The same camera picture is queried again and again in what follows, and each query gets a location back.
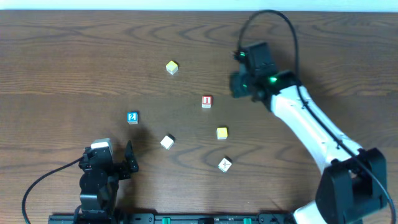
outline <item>wooden table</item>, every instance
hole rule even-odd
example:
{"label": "wooden table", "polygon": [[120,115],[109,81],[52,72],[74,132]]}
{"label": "wooden table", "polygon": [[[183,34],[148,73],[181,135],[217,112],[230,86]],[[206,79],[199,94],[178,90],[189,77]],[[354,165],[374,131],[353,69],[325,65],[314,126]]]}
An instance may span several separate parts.
{"label": "wooden table", "polygon": [[[250,12],[1,11],[0,223],[22,223],[21,200],[42,174],[111,138],[129,139],[140,165],[122,181],[118,206],[159,213],[295,210],[314,199],[320,173],[293,132],[264,105],[233,99],[231,51]],[[318,106],[364,148],[388,161],[398,200],[398,15],[289,12],[302,80]],[[266,40],[293,68],[284,22],[259,18],[246,42]],[[176,75],[165,65],[180,64]],[[213,95],[210,110],[202,95]],[[139,110],[139,124],[126,113]],[[229,127],[225,141],[216,128]],[[160,140],[177,139],[165,150]],[[217,165],[229,156],[227,173]],[[82,171],[52,175],[27,199],[32,223],[80,204]],[[387,223],[389,210],[367,218]]]}

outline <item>red and white cube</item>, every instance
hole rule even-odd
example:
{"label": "red and white cube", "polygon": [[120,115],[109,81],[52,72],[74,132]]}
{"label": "red and white cube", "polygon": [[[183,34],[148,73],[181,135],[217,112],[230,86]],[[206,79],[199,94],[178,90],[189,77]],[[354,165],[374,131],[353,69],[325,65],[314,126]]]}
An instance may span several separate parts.
{"label": "red and white cube", "polygon": [[211,108],[212,99],[211,96],[203,96],[201,98],[201,107],[202,108]]}

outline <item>green tape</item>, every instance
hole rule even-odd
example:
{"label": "green tape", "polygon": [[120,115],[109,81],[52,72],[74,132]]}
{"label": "green tape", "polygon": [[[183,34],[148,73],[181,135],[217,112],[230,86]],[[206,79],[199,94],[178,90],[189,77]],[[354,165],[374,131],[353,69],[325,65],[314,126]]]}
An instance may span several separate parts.
{"label": "green tape", "polygon": [[243,224],[251,224],[251,218],[244,218]]}
{"label": "green tape", "polygon": [[172,219],[171,218],[163,218],[162,219],[162,224],[171,224]]}

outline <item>cube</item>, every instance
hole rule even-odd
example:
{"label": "cube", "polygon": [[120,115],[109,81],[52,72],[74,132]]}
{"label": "cube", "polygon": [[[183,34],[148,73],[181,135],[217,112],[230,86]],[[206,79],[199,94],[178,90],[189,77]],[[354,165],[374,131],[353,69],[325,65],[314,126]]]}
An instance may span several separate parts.
{"label": "cube", "polygon": [[231,167],[232,163],[227,160],[226,158],[224,158],[220,164],[218,164],[218,168],[223,171],[226,172],[230,167]]}
{"label": "cube", "polygon": [[137,112],[127,113],[127,122],[129,124],[138,124],[138,113]]}
{"label": "cube", "polygon": [[174,140],[170,138],[169,136],[165,136],[163,140],[160,142],[160,144],[165,147],[165,149],[169,150],[172,145],[174,144]]}
{"label": "cube", "polygon": [[201,107],[202,108],[211,108],[211,96],[203,96],[201,98]]}
{"label": "cube", "polygon": [[217,128],[217,139],[226,139],[228,137],[228,130],[226,128]]}
{"label": "cube", "polygon": [[166,65],[166,70],[167,70],[170,74],[174,75],[174,73],[178,70],[178,65],[177,65],[175,62],[170,61],[170,62]]}

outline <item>white background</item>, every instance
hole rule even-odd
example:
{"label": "white background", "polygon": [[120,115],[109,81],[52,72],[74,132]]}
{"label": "white background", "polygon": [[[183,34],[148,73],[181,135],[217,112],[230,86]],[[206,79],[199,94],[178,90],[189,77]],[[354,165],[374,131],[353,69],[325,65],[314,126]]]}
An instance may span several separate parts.
{"label": "white background", "polygon": [[398,12],[398,0],[0,0],[0,9]]}

